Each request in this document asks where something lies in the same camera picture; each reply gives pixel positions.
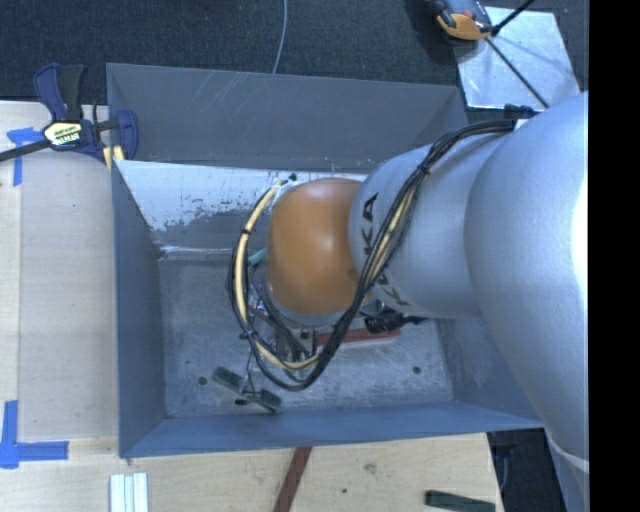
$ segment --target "black wire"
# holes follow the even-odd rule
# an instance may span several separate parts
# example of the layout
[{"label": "black wire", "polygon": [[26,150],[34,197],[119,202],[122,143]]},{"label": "black wire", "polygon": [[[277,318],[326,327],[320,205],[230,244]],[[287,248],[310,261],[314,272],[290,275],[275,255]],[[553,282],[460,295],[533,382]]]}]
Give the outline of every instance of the black wire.
[{"label": "black wire", "polygon": [[511,63],[511,61],[507,59],[506,55],[498,49],[495,43],[491,41],[491,38],[487,37],[486,41],[487,41],[487,44],[491,46],[491,48],[493,48],[493,50],[498,54],[498,57],[500,57],[503,60],[503,62],[507,66],[509,66],[509,69],[511,69],[511,71],[514,72],[514,74],[520,79],[520,81],[525,85],[525,87],[531,91],[531,94],[533,94],[537,98],[537,100],[540,103],[542,103],[544,108],[549,108],[549,104],[544,100],[542,96],[540,96],[540,93],[538,93],[538,91],[535,90],[533,85],[531,85],[531,83],[522,75],[522,73],[520,73],[520,71],[518,71],[516,67]]},{"label": "black wire", "polygon": [[[340,319],[336,322],[329,340],[325,344],[322,352],[318,354],[318,359],[315,366],[311,370],[311,373],[306,378],[299,379],[295,377],[289,370],[285,369],[285,374],[288,378],[294,380],[294,382],[296,382],[295,384],[284,382],[269,370],[256,345],[256,339],[259,339],[257,333],[253,331],[250,325],[243,321],[242,317],[239,314],[239,311],[237,309],[237,298],[235,297],[235,287],[233,286],[235,261],[237,259],[237,251],[234,249],[231,258],[231,265],[229,267],[230,271],[227,278],[227,287],[231,295],[232,309],[240,325],[247,334],[251,352],[256,359],[256,363],[258,364],[262,372],[267,376],[267,378],[269,378],[269,380],[271,380],[277,386],[288,391],[302,391],[308,388],[320,377],[320,375],[322,375],[327,365],[340,347],[353,319],[356,317],[356,315],[358,315],[360,307],[362,306],[362,303],[364,302],[366,296],[371,291],[373,286],[375,286],[376,282],[386,270],[396,251],[400,247],[404,239],[404,235],[408,230],[415,209],[419,188],[423,180],[430,175],[433,166],[461,139],[483,133],[510,132],[514,129],[515,124],[516,122],[513,120],[487,121],[483,123],[476,123],[444,135],[431,146],[429,153],[427,154],[425,159],[420,163],[420,165],[417,166],[416,170],[409,176],[409,178],[405,180],[402,187],[400,188],[400,192],[394,198],[391,208],[387,212],[387,215],[385,216],[380,229],[378,230],[376,238],[372,244],[371,251],[369,253],[370,256],[365,261],[365,264],[361,271],[360,281],[358,282],[358,287],[356,289],[353,302],[351,306],[341,315]],[[407,200],[409,201],[409,205],[407,207],[406,214],[402,219],[400,219],[400,224],[396,228],[391,230],[390,225],[396,212],[398,212],[399,208],[401,208]],[[387,246],[386,250],[382,251],[380,249],[380,246],[387,235],[391,236],[391,242],[390,245]],[[243,265],[245,268],[244,274],[246,281],[248,270],[246,253]]]}]

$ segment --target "wooden board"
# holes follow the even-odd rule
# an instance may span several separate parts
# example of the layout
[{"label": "wooden board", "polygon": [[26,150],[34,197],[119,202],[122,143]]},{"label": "wooden board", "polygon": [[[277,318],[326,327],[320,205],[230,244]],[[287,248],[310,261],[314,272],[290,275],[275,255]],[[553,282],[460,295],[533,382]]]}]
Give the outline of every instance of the wooden board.
[{"label": "wooden board", "polygon": [[[294,450],[262,450],[125,461],[115,438],[76,440],[68,461],[0,470],[3,512],[108,510],[111,474],[146,472],[150,512],[270,512]],[[429,511],[427,490],[504,508],[484,434],[317,447],[292,512]]]}]

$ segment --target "blue clamp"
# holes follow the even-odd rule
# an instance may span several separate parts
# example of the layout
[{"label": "blue clamp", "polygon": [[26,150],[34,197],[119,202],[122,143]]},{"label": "blue clamp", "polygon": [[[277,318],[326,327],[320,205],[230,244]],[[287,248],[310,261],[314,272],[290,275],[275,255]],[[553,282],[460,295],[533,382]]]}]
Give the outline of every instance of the blue clamp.
[{"label": "blue clamp", "polygon": [[138,149],[138,127],[131,110],[119,110],[116,119],[98,123],[94,110],[93,124],[83,119],[78,89],[86,68],[81,65],[60,66],[50,64],[40,69],[33,78],[38,100],[51,114],[51,123],[43,130],[55,151],[75,151],[91,156],[102,163],[106,145],[100,132],[118,128],[120,146],[127,159]]},{"label": "blue clamp", "polygon": [[18,401],[5,402],[2,440],[0,441],[0,468],[16,469],[20,462],[40,460],[67,460],[69,441],[19,443]]}]

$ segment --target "yellow cable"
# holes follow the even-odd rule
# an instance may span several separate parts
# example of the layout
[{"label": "yellow cable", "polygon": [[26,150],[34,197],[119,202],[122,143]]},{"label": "yellow cable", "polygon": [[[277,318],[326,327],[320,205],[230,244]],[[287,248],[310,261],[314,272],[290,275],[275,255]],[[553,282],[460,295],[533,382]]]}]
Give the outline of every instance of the yellow cable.
[{"label": "yellow cable", "polygon": [[[244,256],[247,249],[247,244],[249,242],[249,234],[253,230],[253,227],[257,222],[258,217],[260,217],[260,214],[266,208],[267,204],[269,204],[269,202],[275,195],[276,191],[284,183],[286,183],[286,180],[279,180],[262,197],[260,202],[255,206],[253,212],[251,213],[249,220],[247,221],[247,223],[244,226],[244,229],[242,230],[242,235],[240,235],[240,240],[238,241],[238,248],[236,251],[236,261],[234,266],[234,289],[235,289],[235,295],[237,300],[238,312],[245,323],[248,323],[248,318],[247,318],[247,305],[244,302],[244,293],[242,289],[242,270],[244,265]],[[316,354],[310,357],[309,359],[306,359],[305,361],[285,363],[284,361],[274,356],[271,352],[269,352],[269,350],[267,350],[264,346],[262,346],[260,342],[256,343],[256,347],[258,348],[260,353],[264,356],[264,358],[267,359],[269,362],[281,368],[285,368],[287,370],[300,370],[302,368],[306,368],[307,366],[313,364],[318,359],[318,356]]]}]

